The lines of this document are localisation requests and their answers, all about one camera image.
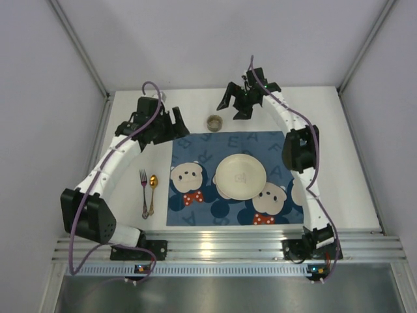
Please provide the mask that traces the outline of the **cream round plate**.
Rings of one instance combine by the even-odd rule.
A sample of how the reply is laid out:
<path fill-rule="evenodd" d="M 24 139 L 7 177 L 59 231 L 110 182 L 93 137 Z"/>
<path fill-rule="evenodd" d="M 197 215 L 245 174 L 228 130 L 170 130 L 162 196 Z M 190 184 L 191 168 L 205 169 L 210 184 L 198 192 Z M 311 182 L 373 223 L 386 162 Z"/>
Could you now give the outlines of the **cream round plate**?
<path fill-rule="evenodd" d="M 214 184 L 223 196 L 233 200 L 250 200 L 266 185 L 266 170 L 255 157 L 233 154 L 216 168 Z"/>

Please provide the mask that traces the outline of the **aluminium frame post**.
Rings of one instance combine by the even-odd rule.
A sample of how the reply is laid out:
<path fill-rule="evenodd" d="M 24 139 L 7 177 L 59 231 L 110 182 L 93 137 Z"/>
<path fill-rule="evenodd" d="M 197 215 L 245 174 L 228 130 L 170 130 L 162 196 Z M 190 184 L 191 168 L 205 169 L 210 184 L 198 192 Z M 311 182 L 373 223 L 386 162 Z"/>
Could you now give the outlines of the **aluminium frame post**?
<path fill-rule="evenodd" d="M 342 95 L 346 88 L 349 86 L 351 80 L 359 69 L 362 61 L 364 60 L 366 54 L 370 50 L 372 44 L 374 43 L 377 35 L 381 32 L 384 24 L 387 19 L 395 9 L 398 0 L 386 0 L 383 3 L 382 8 L 379 10 L 375 20 L 372 22 L 369 31 L 366 33 L 363 43 L 361 43 L 352 63 L 349 65 L 340 85 L 337 87 L 338 95 Z"/>
<path fill-rule="evenodd" d="M 60 2 L 57 0 L 46 0 L 46 2 L 52 9 L 56 18 L 58 19 L 59 24 L 64 29 L 66 35 L 71 41 L 76 53 L 79 55 L 81 62 L 87 69 L 90 77 L 92 78 L 100 94 L 103 96 L 105 100 L 107 100 L 110 97 L 110 93 L 105 87 L 102 79 L 100 78 L 96 67 L 94 66 L 91 58 L 89 57 L 87 50 L 85 49 L 81 39 L 79 38 L 76 30 L 74 29 L 74 26 L 69 20 L 65 10 L 61 6 Z"/>

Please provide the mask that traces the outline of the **right aluminium frame post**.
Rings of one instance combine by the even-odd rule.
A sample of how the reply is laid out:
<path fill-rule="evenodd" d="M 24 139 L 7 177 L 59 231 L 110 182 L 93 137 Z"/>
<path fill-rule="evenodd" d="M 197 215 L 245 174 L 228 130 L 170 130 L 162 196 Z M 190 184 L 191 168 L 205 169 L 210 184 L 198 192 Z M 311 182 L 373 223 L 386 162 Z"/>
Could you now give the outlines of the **right aluminium frame post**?
<path fill-rule="evenodd" d="M 364 60 L 366 54 L 370 50 L 372 44 L 374 43 L 377 35 L 381 32 L 384 24 L 387 19 L 395 9 L 398 0 L 386 0 L 383 3 L 382 8 L 379 10 L 375 20 L 372 22 L 369 31 L 366 33 L 363 43 L 361 43 L 352 63 L 349 65 L 340 85 L 337 87 L 338 95 L 342 95 L 346 88 L 349 86 L 351 80 L 359 69 L 362 61 Z"/>

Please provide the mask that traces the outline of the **left aluminium frame post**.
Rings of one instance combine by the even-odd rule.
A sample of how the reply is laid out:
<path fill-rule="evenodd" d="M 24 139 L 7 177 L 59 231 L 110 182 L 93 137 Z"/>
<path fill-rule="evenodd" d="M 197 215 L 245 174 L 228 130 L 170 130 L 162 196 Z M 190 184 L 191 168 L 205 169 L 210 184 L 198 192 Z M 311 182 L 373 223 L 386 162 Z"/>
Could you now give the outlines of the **left aluminium frame post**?
<path fill-rule="evenodd" d="M 64 29 L 66 35 L 71 41 L 76 53 L 79 55 L 81 62 L 87 69 L 90 77 L 92 78 L 100 94 L 103 96 L 105 100 L 107 100 L 110 97 L 110 93 L 105 87 L 102 79 L 100 78 L 96 67 L 94 66 L 91 58 L 89 57 L 87 50 L 85 49 L 81 39 L 79 38 L 76 30 L 74 29 L 74 26 L 69 20 L 65 10 L 61 6 L 60 2 L 57 0 L 46 0 L 46 2 L 52 9 L 56 18 L 58 19 L 59 24 Z"/>

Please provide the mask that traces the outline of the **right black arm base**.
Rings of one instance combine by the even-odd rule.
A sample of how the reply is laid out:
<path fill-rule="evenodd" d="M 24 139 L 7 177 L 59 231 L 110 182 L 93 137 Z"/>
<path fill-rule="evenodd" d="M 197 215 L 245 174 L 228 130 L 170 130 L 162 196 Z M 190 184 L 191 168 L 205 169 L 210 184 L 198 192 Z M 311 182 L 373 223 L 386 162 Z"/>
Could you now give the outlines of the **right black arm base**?
<path fill-rule="evenodd" d="M 335 260 L 343 257 L 341 248 L 331 225 L 322 229 L 304 228 L 300 239 L 287 239 L 282 243 L 284 259 L 293 263 L 303 263 L 306 260 Z"/>

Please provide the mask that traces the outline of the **gold spoon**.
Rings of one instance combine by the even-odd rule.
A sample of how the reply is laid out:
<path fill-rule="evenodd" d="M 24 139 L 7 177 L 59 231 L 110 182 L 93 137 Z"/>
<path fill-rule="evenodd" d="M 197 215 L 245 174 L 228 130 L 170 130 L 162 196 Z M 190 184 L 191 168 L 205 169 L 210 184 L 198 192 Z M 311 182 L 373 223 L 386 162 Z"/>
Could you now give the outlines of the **gold spoon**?
<path fill-rule="evenodd" d="M 151 188 L 151 204 L 149 206 L 149 216 L 152 216 L 154 214 L 154 192 L 158 186 L 158 177 L 156 175 L 152 175 L 150 177 L 149 186 Z"/>

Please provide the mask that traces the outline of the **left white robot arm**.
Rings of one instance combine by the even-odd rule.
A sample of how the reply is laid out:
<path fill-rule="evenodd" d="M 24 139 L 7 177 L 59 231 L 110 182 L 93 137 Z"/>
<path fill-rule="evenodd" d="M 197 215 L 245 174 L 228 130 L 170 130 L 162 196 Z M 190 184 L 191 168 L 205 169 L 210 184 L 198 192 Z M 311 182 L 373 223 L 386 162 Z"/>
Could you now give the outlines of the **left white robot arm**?
<path fill-rule="evenodd" d="M 90 174 L 61 194 L 65 231 L 101 245 L 137 247 L 143 231 L 117 222 L 108 201 L 130 163 L 148 144 L 170 142 L 189 133 L 179 107 L 167 111 L 163 100 L 140 97 L 136 111 L 117 127 Z"/>

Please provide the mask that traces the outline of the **blue bear print cloth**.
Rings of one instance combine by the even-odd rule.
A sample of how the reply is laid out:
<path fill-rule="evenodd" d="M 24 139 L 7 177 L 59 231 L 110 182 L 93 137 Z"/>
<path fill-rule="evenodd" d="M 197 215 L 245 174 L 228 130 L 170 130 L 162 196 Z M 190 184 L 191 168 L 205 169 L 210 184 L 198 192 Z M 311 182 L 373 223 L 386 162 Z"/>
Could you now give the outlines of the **blue bear print cloth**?
<path fill-rule="evenodd" d="M 191 134 L 173 142 L 167 225 L 260 226 L 301 224 L 300 194 L 281 159 L 282 132 Z M 216 186 L 218 164 L 234 154 L 256 158 L 266 186 L 252 200 L 234 200 Z"/>

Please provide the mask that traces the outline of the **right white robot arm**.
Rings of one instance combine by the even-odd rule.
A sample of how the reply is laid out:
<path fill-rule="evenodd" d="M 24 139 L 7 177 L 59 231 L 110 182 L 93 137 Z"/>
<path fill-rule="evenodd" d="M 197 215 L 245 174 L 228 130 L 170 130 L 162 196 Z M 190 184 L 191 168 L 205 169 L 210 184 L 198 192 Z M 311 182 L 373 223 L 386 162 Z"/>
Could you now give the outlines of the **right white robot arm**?
<path fill-rule="evenodd" d="M 249 68 L 242 80 L 242 86 L 234 82 L 227 84 L 216 109 L 228 108 L 233 98 L 233 107 L 237 110 L 234 120 L 251 119 L 256 104 L 268 110 L 284 133 L 281 153 L 283 165 L 293 175 L 293 186 L 300 191 L 304 211 L 304 252 L 310 256 L 332 249 L 337 258 L 340 251 L 338 231 L 324 208 L 317 184 L 320 166 L 319 129 L 305 115 L 288 105 L 279 85 L 268 82 L 262 68 Z"/>

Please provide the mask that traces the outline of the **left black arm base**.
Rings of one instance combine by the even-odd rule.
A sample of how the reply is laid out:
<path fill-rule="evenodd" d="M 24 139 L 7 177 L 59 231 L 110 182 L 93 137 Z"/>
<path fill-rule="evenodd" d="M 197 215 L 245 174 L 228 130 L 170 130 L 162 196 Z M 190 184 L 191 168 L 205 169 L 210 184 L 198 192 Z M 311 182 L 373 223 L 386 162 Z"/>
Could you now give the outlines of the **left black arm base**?
<path fill-rule="evenodd" d="M 167 256 L 166 240 L 140 240 L 140 247 L 115 245 L 111 247 L 112 261 L 164 261 Z"/>

